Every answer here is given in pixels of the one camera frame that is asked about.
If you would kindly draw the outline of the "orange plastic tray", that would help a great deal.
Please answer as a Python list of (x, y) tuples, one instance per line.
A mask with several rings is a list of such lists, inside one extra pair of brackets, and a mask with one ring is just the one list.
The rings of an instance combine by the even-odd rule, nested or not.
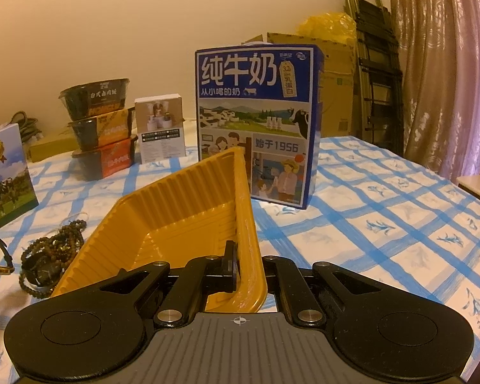
[(268, 287), (242, 148), (215, 154), (119, 199), (53, 293), (60, 296), (156, 261), (181, 268), (192, 258), (222, 255), (229, 240), (238, 248), (236, 290), (212, 294), (206, 308), (256, 312)]

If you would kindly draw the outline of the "middle orange noodle bowl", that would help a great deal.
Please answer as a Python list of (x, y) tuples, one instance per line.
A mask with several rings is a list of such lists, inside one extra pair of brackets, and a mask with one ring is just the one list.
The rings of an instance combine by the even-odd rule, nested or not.
[(69, 127), (76, 136), (79, 148), (90, 151), (125, 140), (132, 135), (133, 108), (123, 108), (79, 121)]

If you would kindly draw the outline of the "flat cardboard box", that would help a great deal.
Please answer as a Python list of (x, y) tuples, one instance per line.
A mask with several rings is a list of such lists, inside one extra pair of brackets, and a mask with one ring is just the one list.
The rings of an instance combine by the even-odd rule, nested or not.
[(41, 139), (28, 142), (27, 158), (31, 162), (39, 162), (58, 154), (74, 151), (78, 146), (73, 130), (64, 127), (55, 133), (44, 135)]

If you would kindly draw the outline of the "blue tall milk carton box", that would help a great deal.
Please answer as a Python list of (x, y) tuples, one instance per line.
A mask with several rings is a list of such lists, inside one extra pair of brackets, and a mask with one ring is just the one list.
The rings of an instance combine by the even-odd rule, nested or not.
[(198, 50), (200, 158), (242, 148), (252, 198), (307, 208), (321, 139), (323, 63), (311, 44)]

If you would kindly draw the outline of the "pink patterned curtain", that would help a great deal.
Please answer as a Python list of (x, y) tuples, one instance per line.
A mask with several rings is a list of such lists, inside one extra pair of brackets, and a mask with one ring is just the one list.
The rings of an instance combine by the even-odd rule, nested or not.
[(480, 174), (480, 0), (391, 0), (403, 73), (404, 156)]

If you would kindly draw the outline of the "top black noodle bowl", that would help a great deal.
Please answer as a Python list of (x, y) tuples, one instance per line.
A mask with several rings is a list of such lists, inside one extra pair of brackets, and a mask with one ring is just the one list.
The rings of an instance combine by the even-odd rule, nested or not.
[(59, 99), (71, 120), (79, 121), (124, 108), (129, 82), (120, 78), (79, 84), (61, 91)]

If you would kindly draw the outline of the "blue checked tablecloth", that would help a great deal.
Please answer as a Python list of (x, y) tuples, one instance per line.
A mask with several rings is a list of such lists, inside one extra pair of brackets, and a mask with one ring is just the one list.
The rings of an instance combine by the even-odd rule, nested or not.
[[(12, 258), (72, 219), (92, 233), (122, 196), (196, 162), (135, 164), (83, 181), (69, 154), (30, 165), (39, 201), (0, 229)], [(328, 261), (457, 310), (474, 331), (462, 376), (480, 363), (480, 201), (425, 167), (352, 137), (320, 144), (316, 189), (304, 210), (254, 201), (260, 250), (309, 267)]]

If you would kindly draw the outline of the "black folding ladder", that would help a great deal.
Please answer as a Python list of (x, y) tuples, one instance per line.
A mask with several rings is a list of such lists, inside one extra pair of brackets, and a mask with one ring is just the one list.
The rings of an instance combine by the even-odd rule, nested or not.
[(404, 153), (402, 72), (398, 41), (382, 0), (345, 0), (356, 22), (362, 139)]

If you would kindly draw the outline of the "bottom red noodle bowl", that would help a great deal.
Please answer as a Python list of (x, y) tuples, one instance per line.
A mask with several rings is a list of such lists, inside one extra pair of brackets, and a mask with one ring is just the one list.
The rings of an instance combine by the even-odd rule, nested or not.
[(72, 158), (77, 161), (86, 181), (102, 180), (134, 163), (135, 144), (138, 136), (113, 142), (89, 151), (76, 150)]

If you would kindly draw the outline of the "yellow plastic bag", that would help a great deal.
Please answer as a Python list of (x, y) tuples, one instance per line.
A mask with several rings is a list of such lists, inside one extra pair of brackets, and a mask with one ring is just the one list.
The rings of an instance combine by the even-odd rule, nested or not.
[(297, 35), (353, 47), (356, 43), (356, 22), (345, 12), (326, 12), (308, 17), (298, 26)]

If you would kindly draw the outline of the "small white product box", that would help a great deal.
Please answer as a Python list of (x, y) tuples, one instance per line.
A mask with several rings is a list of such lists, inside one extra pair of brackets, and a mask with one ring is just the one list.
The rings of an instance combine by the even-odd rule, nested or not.
[(137, 98), (134, 107), (142, 164), (186, 155), (180, 94)]

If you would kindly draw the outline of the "brown cardboard box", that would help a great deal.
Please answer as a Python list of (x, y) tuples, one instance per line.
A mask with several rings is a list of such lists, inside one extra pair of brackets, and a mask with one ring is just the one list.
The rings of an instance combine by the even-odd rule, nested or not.
[(268, 32), (266, 39), (256, 36), (243, 45), (259, 44), (312, 44), (323, 53), (323, 69), (320, 73), (322, 112), (318, 139), (349, 135), (354, 100), (354, 48), (323, 38)]

